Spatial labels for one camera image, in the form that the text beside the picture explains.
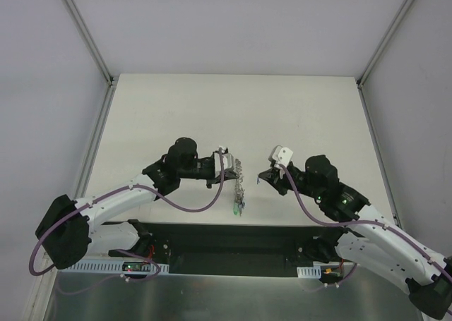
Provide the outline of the metal key organizer ring disc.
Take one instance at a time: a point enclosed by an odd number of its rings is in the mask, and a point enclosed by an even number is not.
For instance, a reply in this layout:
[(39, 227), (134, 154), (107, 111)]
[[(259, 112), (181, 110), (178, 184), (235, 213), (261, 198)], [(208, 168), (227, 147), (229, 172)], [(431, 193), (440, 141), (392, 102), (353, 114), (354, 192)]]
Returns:
[[(242, 164), (239, 159), (235, 159), (235, 164)], [(240, 204), (244, 200), (244, 187), (243, 187), (244, 175), (240, 181), (235, 181), (234, 185), (234, 203)]]

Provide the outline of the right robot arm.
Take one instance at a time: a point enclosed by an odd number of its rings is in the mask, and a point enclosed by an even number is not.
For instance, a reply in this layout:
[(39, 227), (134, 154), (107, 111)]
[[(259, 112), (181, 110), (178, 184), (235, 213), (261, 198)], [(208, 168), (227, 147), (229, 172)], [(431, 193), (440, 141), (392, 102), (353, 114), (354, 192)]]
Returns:
[(451, 313), (451, 258), (438, 253), (385, 218), (361, 193), (338, 177), (325, 155), (298, 169), (291, 156), (272, 155), (258, 178), (280, 195), (313, 198), (329, 219), (306, 216), (326, 232), (303, 249), (315, 261), (350, 260), (396, 285), (419, 311), (442, 320)]

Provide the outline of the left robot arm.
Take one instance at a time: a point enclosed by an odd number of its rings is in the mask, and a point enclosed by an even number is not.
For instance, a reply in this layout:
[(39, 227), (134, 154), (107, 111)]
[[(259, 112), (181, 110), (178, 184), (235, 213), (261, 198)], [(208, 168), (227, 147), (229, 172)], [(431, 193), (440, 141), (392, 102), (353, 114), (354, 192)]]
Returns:
[(55, 198), (35, 231), (38, 243), (32, 254), (44, 249), (52, 261), (50, 267), (56, 269), (69, 268), (86, 255), (130, 253), (149, 258), (152, 238), (137, 219), (112, 225), (108, 221), (156, 200), (182, 212), (205, 212), (219, 195), (201, 208), (182, 207), (167, 196), (180, 187), (183, 179), (205, 181), (207, 188), (217, 185), (221, 192), (226, 181), (238, 178), (237, 163), (226, 147), (199, 157), (193, 139), (179, 138), (159, 160), (118, 188), (89, 198)]

